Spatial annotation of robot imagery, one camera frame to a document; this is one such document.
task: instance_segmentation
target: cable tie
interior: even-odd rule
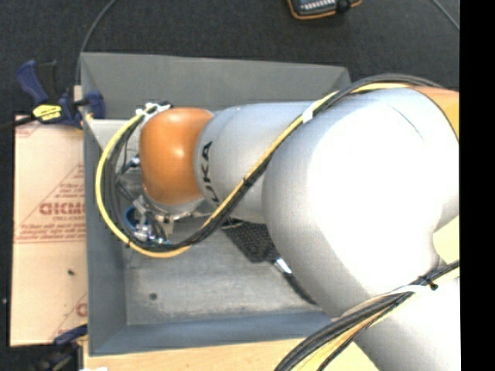
[[[437,288],[439,288],[439,286],[438,286],[436,283],[434,283],[434,282],[432,281],[432,279],[430,279],[428,276],[420,276],[420,277],[422,277],[423,279],[425,279],[425,281],[426,281],[427,285],[428,285],[428,286],[429,286],[429,287],[430,287],[433,291],[435,291]]]
[[[305,124],[306,122],[308,122],[309,120],[312,119],[313,115],[312,115],[312,104],[307,108],[305,109],[302,114],[301,114],[301,118],[302,118],[302,123]]]

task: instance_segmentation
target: blue clamp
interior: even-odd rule
[[[89,106],[94,118],[105,118],[104,99],[97,90],[88,92],[86,97],[77,101],[71,100],[68,93],[58,97],[54,90],[55,68],[56,62],[37,65],[35,60],[29,60],[17,70],[19,85],[33,99],[33,117],[42,124],[82,128],[79,107]]]

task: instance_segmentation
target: cardboard sheet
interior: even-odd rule
[[[50,343],[86,322],[82,138],[62,125],[16,129],[11,346]]]

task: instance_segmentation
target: gray box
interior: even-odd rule
[[[94,173],[113,133],[147,101],[219,110],[267,100],[315,100],[350,83],[323,65],[85,53],[83,93],[98,89],[107,119],[84,123],[89,353],[303,338],[328,324],[268,262],[252,263],[224,231],[171,259],[127,249],[106,227]],[[197,223],[176,225],[187,236]]]

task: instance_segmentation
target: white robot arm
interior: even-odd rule
[[[401,290],[442,266],[432,236],[459,214],[459,94],[400,80],[351,88],[317,102],[158,113],[140,132],[145,203],[179,216],[206,199],[212,221],[266,224],[332,318]],[[459,279],[357,343],[381,371],[460,369]]]

